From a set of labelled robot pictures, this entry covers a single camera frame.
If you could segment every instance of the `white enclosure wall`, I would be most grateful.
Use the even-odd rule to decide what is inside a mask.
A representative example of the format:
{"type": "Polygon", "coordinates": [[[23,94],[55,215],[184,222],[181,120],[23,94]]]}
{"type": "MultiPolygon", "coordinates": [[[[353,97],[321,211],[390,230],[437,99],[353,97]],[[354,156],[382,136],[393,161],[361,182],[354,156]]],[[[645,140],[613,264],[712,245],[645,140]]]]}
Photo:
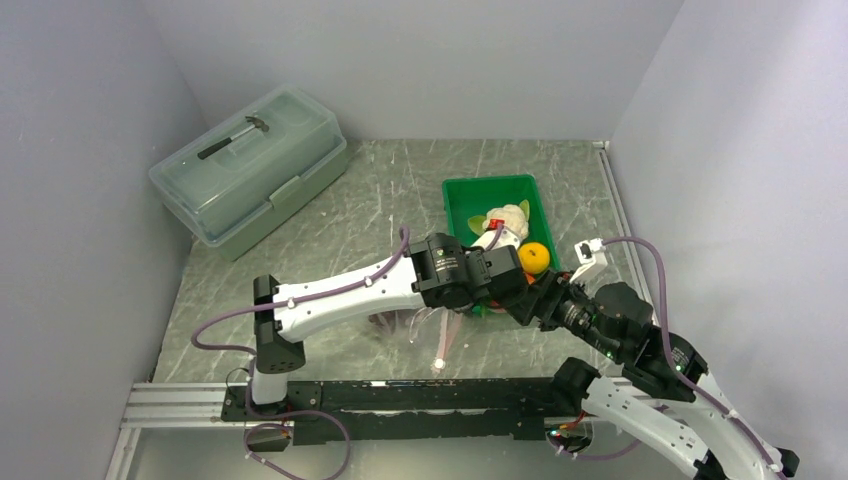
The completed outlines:
{"type": "Polygon", "coordinates": [[[147,169],[204,129],[138,2],[2,2],[4,480],[105,474],[189,248],[147,169]]]}
{"type": "Polygon", "coordinates": [[[846,472],[846,26],[842,0],[687,0],[612,140],[672,327],[801,479],[846,472]]]}
{"type": "Polygon", "coordinates": [[[607,139],[682,0],[145,0],[212,124],[300,86],[359,138],[607,139]]]}

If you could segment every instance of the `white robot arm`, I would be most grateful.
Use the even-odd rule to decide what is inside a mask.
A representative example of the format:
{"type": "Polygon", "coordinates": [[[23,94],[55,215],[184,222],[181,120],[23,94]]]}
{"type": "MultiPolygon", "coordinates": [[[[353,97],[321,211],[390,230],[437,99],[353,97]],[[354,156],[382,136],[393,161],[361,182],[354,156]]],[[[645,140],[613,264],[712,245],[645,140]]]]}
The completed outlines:
{"type": "MultiPolygon", "coordinates": [[[[636,388],[668,406],[685,423],[658,412],[574,358],[554,376],[552,390],[558,404],[569,405],[572,410],[576,406],[577,411],[582,409],[614,423],[661,453],[688,478],[772,480],[794,475],[798,461],[793,452],[776,449],[759,436],[759,445],[753,445],[743,434],[741,428],[750,427],[732,409],[706,362],[688,342],[672,335],[677,372],[685,373],[701,389],[721,399],[731,415],[721,415],[701,395],[680,384],[675,378],[677,372],[669,365],[657,361],[662,359],[658,354],[662,338],[644,312],[639,314],[642,318],[607,315],[584,293],[582,283],[607,265],[600,239],[575,245],[581,266],[567,275],[567,280],[561,272],[548,271],[529,286],[515,252],[517,242],[504,237],[495,238],[495,243],[504,248],[466,249],[453,237],[433,234],[411,245],[397,259],[315,282],[279,285],[270,301],[286,303],[287,308],[276,309],[272,332],[257,337],[257,360],[262,360],[262,344],[278,343],[287,352],[294,352],[294,357],[300,355],[301,362],[291,361],[291,357],[258,362],[253,400],[261,405],[285,399],[288,372],[302,365],[301,342],[318,331],[389,310],[425,306],[465,310],[489,298],[504,306],[521,325],[538,321],[543,331],[566,328],[616,363],[624,364],[624,375],[636,388]],[[357,282],[358,288],[348,288],[357,282]],[[298,301],[315,292],[330,293],[298,301]],[[292,347],[296,345],[300,345],[299,353],[292,347]]],[[[622,304],[633,305],[638,299],[628,297],[635,297],[635,292],[628,294],[624,291],[627,288],[614,284],[602,290],[608,289],[604,293],[607,297],[612,295],[622,304]]]]}

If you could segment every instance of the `orange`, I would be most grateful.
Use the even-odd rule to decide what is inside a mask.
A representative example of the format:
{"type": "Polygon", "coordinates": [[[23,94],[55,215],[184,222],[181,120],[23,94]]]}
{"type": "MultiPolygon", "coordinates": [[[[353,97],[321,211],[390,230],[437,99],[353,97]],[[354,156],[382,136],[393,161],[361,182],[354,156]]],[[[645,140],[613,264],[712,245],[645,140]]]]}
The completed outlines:
{"type": "Polygon", "coordinates": [[[551,264],[551,252],[539,242],[525,243],[518,249],[521,268],[531,275],[538,275],[551,264]]]}

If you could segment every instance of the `white bracket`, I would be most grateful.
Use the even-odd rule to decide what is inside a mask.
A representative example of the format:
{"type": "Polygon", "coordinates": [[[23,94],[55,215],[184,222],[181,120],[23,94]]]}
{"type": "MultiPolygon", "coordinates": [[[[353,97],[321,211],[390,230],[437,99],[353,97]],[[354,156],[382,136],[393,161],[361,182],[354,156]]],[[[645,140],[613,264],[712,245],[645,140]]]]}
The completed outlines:
{"type": "Polygon", "coordinates": [[[704,461],[709,449],[694,430],[646,405],[610,378],[595,379],[587,393],[583,400],[587,413],[621,427],[671,461],[687,478],[698,473],[695,461],[704,461]]]}
{"type": "Polygon", "coordinates": [[[698,386],[718,399],[730,409],[731,415],[724,417],[716,408],[702,396],[697,395],[694,402],[666,402],[692,428],[696,429],[701,438],[721,463],[728,478],[744,478],[746,480],[776,479],[774,469],[783,470],[780,452],[756,435],[757,441],[765,448],[774,461],[766,462],[759,451],[737,427],[732,418],[748,425],[724,396],[712,374],[701,375],[698,386]]]}
{"type": "Polygon", "coordinates": [[[569,283],[586,283],[601,273],[607,265],[606,247],[603,240],[583,240],[574,245],[577,258],[580,260],[580,268],[571,276],[569,283]]]}

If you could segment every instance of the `floor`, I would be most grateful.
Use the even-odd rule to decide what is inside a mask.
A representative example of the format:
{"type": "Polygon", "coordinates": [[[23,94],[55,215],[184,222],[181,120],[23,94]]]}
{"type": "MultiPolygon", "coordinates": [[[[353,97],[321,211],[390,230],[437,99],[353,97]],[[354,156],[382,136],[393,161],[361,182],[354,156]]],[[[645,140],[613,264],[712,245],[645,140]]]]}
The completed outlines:
{"type": "MultiPolygon", "coordinates": [[[[413,240],[447,231],[442,181],[448,178],[530,174],[536,178],[563,267],[576,268],[573,245],[620,235],[598,155],[586,141],[392,140],[353,143],[348,171],[259,245],[228,262],[197,242],[185,270],[162,345],[155,382],[221,382],[243,366],[233,353],[204,352],[189,343],[209,317],[252,301],[253,278],[265,273],[283,283],[317,280],[387,257],[406,224],[413,240]]],[[[623,247],[610,249],[611,265],[594,282],[635,285],[623,247]]],[[[307,364],[295,379],[432,378],[437,321],[414,343],[406,329],[386,334],[366,320],[306,340],[307,364]]],[[[204,340],[252,344],[253,322],[242,316],[213,327],[204,340]]],[[[568,357],[617,369],[568,332],[541,333],[504,315],[466,319],[441,378],[551,375],[568,357]]]]}

